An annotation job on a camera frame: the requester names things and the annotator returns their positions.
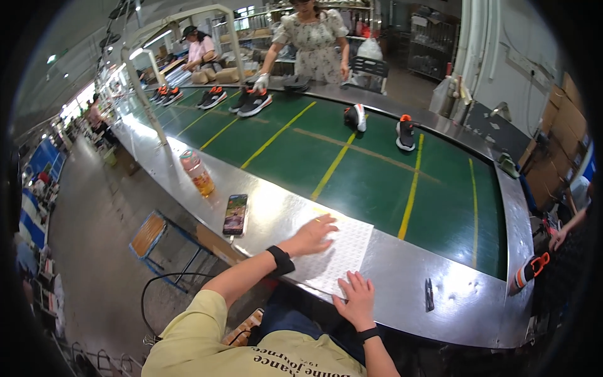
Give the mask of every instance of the black cap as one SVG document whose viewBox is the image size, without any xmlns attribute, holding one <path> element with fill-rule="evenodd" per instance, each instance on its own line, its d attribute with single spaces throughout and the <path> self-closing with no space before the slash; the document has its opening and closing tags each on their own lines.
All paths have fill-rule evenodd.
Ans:
<svg viewBox="0 0 603 377">
<path fill-rule="evenodd" d="M 182 32 L 182 38 L 180 38 L 180 43 L 184 42 L 186 37 L 190 36 L 191 34 L 193 34 L 194 32 L 197 31 L 197 28 L 195 26 L 187 26 L 184 31 Z"/>
</svg>

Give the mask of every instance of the concrete floor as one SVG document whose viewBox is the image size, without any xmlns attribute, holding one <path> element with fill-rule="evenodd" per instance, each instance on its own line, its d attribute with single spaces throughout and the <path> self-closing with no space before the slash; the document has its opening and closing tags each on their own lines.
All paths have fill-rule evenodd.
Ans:
<svg viewBox="0 0 603 377">
<path fill-rule="evenodd" d="M 65 335 L 89 352 L 104 349 L 119 358 L 127 353 L 142 361 L 150 347 L 142 344 L 149 331 L 140 313 L 140 295 L 155 275 L 128 249 L 128 244 L 153 209 L 158 209 L 194 234 L 193 219 L 144 170 L 131 177 L 121 166 L 110 167 L 82 137 L 63 167 L 61 191 L 52 214 L 49 245 L 65 290 Z M 196 248 L 177 232 L 168 231 L 153 251 L 166 272 L 181 271 Z M 189 271 L 215 275 L 227 265 L 200 254 Z M 162 280 L 145 295 L 147 320 L 158 334 L 182 312 L 204 283 L 184 278 L 184 294 Z M 227 330 L 235 328 L 270 290 L 256 286 L 229 312 Z"/>
<path fill-rule="evenodd" d="M 399 103 L 429 110 L 431 95 L 438 81 L 399 67 L 395 62 L 390 64 L 390 74 L 385 84 L 387 96 Z"/>
</svg>

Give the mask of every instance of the black wrist strap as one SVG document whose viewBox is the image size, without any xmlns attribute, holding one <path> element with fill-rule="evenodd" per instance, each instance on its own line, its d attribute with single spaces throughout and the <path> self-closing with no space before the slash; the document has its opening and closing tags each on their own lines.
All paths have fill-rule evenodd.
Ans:
<svg viewBox="0 0 603 377">
<path fill-rule="evenodd" d="M 366 339 L 369 339 L 372 337 L 380 337 L 379 329 L 377 328 L 377 326 L 375 326 L 372 329 L 368 329 L 368 330 L 359 332 L 357 334 L 357 336 L 358 336 L 358 340 L 360 340 L 364 344 L 364 341 Z"/>
<path fill-rule="evenodd" d="M 272 254 L 272 256 L 274 257 L 274 261 L 276 262 L 276 269 L 272 271 L 270 275 L 283 276 L 284 274 L 295 271 L 295 265 L 289 257 L 289 254 L 281 250 L 280 247 L 272 245 L 266 250 L 268 250 Z"/>
</svg>

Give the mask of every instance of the smartphone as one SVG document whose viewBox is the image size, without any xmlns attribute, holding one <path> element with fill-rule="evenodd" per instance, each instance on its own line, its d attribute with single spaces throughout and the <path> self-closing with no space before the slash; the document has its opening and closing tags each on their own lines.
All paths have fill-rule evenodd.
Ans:
<svg viewBox="0 0 603 377">
<path fill-rule="evenodd" d="M 222 233 L 225 235 L 242 236 L 247 221 L 247 195 L 231 195 L 226 205 L 226 215 Z"/>
</svg>

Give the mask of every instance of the sheet of labels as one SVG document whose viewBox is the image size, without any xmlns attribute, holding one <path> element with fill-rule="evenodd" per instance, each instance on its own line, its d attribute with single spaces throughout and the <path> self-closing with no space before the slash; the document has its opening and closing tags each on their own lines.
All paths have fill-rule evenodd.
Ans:
<svg viewBox="0 0 603 377">
<path fill-rule="evenodd" d="M 311 213 L 304 214 L 300 218 L 302 225 L 326 213 L 320 208 L 313 208 L 308 212 Z M 337 279 L 348 281 L 347 271 L 360 270 L 373 232 L 373 225 L 329 212 L 337 219 L 334 224 L 339 228 L 339 232 L 331 232 L 326 236 L 326 239 L 333 240 L 333 244 L 323 253 L 294 258 L 295 271 L 286 276 L 316 290 L 346 298 Z"/>
</svg>

